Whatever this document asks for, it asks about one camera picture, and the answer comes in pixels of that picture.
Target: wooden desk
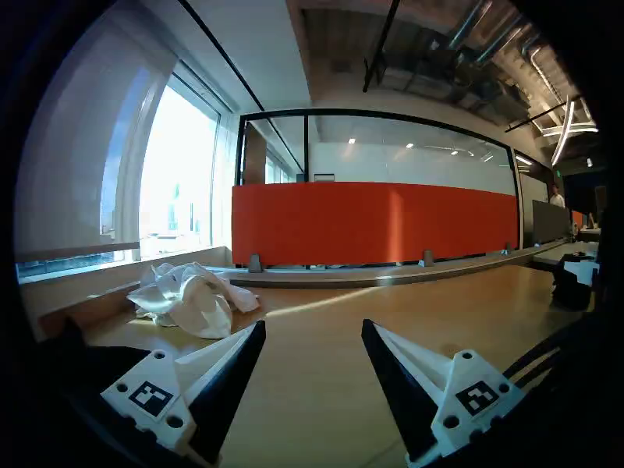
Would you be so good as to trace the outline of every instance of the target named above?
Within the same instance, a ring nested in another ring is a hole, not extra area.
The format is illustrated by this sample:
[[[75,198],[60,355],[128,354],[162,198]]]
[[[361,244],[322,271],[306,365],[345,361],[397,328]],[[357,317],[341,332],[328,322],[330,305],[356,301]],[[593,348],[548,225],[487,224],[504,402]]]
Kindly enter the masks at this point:
[[[575,252],[596,252],[598,250],[597,243],[590,242],[574,242],[565,243],[554,249],[540,252],[533,257],[533,262],[547,266],[555,266],[565,254],[574,254]]]
[[[267,341],[222,448],[234,466],[405,466],[405,447],[360,338],[370,318],[438,353],[473,348],[504,370],[580,314],[550,305],[552,275],[518,266],[368,289],[255,289]],[[168,349],[208,340],[149,321],[109,323],[95,345]]]

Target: person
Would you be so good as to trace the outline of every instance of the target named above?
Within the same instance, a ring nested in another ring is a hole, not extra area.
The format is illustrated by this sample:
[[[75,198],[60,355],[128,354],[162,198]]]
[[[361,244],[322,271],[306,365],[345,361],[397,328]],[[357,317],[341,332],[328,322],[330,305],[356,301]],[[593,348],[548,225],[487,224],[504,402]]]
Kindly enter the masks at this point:
[[[553,183],[551,186],[552,189],[552,197],[550,199],[550,204],[554,204],[558,207],[565,208],[566,201],[563,200],[563,197],[559,194],[559,186],[556,183]]]

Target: window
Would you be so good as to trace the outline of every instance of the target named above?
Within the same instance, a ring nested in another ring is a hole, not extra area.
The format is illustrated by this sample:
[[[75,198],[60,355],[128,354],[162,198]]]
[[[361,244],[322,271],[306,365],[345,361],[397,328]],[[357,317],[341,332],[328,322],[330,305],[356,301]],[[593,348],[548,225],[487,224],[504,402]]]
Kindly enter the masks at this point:
[[[230,245],[232,112],[151,28],[114,7],[48,87],[16,188],[19,277]]]
[[[117,250],[115,252],[92,253],[69,258],[55,258],[54,260],[25,261],[16,264],[17,276],[18,278],[25,278],[27,276],[45,275],[46,273],[55,273],[57,271],[129,261],[131,259],[132,250]]]
[[[141,257],[211,245],[211,186],[220,115],[173,76],[151,128],[141,176]]]
[[[291,183],[295,178],[284,170],[284,165],[267,149],[267,163],[264,167],[264,183]]]

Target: metal bracket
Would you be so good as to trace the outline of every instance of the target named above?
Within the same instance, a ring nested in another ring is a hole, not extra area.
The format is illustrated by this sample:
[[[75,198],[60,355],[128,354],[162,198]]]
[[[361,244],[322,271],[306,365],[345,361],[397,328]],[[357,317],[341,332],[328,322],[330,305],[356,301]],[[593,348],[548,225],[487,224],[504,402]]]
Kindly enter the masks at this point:
[[[101,396],[136,429],[151,431],[159,445],[213,466],[265,339],[258,321],[176,360],[156,349]]]
[[[434,266],[434,252],[433,252],[433,250],[425,250],[423,252],[423,260],[419,261],[418,264],[421,267],[433,267]]]
[[[264,267],[260,262],[260,254],[252,253],[249,259],[249,267],[247,268],[249,273],[262,273],[264,271]]]
[[[468,445],[524,397],[472,349],[449,359],[368,319],[362,340],[407,448],[409,468]]]

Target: white wall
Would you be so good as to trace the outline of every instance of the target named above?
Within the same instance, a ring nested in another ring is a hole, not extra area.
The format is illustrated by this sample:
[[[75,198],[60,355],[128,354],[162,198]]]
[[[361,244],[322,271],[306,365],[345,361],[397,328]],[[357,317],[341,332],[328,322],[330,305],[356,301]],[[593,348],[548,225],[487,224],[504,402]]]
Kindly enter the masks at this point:
[[[505,127],[496,126],[468,111],[425,97],[375,89],[374,85],[367,93],[363,93],[363,68],[354,73],[330,73],[327,65],[317,60],[312,70],[310,90],[314,107],[396,112],[448,123],[507,144],[551,167],[550,158],[537,146],[533,129],[529,125],[505,133]]]
[[[196,261],[202,265],[226,267],[232,266],[231,261],[228,261],[231,258],[229,255],[231,254],[225,247],[215,247],[152,261],[137,261],[123,265],[110,264],[105,268],[87,272],[73,274],[71,270],[68,270],[64,272],[65,275],[57,278],[24,282],[19,290],[30,323],[37,330],[38,317],[79,303],[89,296],[98,296],[121,285],[137,282],[151,265],[157,267],[166,262],[176,266]]]
[[[482,162],[464,154],[452,156],[450,151],[420,147],[312,144],[310,179],[315,173],[334,174],[336,182],[417,183],[516,195],[509,166],[499,167],[494,159]]]

